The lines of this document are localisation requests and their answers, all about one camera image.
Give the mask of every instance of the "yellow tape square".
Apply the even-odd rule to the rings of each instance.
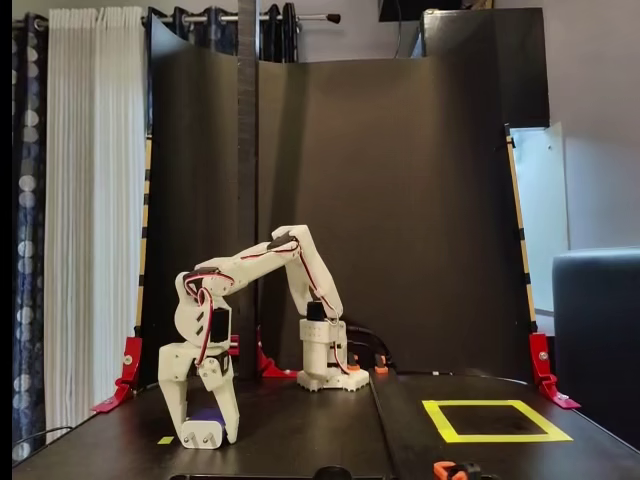
[[[571,442],[573,439],[520,400],[424,400],[425,410],[447,443]],[[518,409],[545,433],[527,435],[459,435],[440,407],[511,406]]]

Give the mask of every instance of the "black backdrop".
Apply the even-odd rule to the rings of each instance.
[[[235,60],[155,27],[151,48],[143,385],[156,381],[158,348],[182,341],[175,275],[248,246],[235,244]],[[529,380],[495,54],[260,68],[261,238],[308,224],[345,316],[376,331],[400,368]],[[265,350],[299,368],[284,272],[260,295]]]

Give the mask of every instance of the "white robotic arm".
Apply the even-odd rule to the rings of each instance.
[[[197,265],[193,272],[176,277],[179,304],[175,324],[186,342],[160,349],[158,381],[185,447],[217,448],[225,433],[230,443],[236,441],[239,413],[227,351],[231,309],[224,297],[282,266],[298,313],[305,316],[308,308],[313,311],[308,319],[300,321],[304,365],[298,383],[311,391],[353,391],[369,381],[367,372],[345,368],[347,338],[344,322],[340,321],[342,302],[307,226],[280,227],[272,237],[272,242],[233,257],[213,258]],[[216,397],[222,419],[186,419],[186,375],[194,361],[205,387]]]

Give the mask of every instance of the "dark chair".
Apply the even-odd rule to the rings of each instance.
[[[559,390],[640,449],[640,248],[556,257],[553,303]]]

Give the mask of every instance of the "red bracket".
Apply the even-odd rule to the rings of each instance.
[[[262,340],[260,340],[260,329],[258,328],[258,374],[262,378],[296,378],[298,372],[294,370],[280,370],[276,362],[267,357],[262,351]]]
[[[579,408],[579,403],[558,392],[556,388],[558,379],[551,373],[547,336],[544,333],[530,334],[529,349],[531,351],[531,362],[533,363],[533,378],[540,393],[564,409]]]
[[[112,397],[91,408],[96,413],[108,413],[133,396],[138,383],[138,367],[142,353],[142,338],[128,337],[124,346],[122,376],[116,380],[116,392]]]
[[[257,333],[258,346],[256,358],[258,360],[258,374],[262,378],[296,378],[298,372],[292,370],[280,370],[276,367],[276,362],[267,357],[262,351],[262,341],[260,340],[260,328]],[[231,335],[231,347],[229,355],[237,357],[240,355],[240,338],[238,335]]]

